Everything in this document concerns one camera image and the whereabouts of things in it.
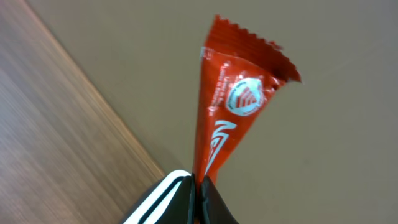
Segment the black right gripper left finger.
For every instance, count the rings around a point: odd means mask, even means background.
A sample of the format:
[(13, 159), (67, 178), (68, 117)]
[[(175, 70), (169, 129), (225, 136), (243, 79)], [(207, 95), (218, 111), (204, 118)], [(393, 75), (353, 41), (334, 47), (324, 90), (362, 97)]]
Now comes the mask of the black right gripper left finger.
[(194, 224), (194, 216), (195, 181), (192, 176), (186, 176), (157, 224)]

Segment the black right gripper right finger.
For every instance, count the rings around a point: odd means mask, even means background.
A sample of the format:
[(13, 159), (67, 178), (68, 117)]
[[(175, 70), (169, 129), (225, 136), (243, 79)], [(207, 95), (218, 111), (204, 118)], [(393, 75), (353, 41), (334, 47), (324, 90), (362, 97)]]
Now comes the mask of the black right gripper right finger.
[(197, 218), (200, 224), (239, 224), (208, 176), (197, 193)]

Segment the red coffee stick sachet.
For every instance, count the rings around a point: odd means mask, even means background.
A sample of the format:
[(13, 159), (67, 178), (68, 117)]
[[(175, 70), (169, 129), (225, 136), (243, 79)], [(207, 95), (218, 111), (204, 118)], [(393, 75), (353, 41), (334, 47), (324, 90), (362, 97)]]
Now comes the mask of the red coffee stick sachet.
[(215, 16), (201, 48), (201, 76), (193, 173), (200, 185), (218, 169), (276, 91), (301, 80), (273, 41)]

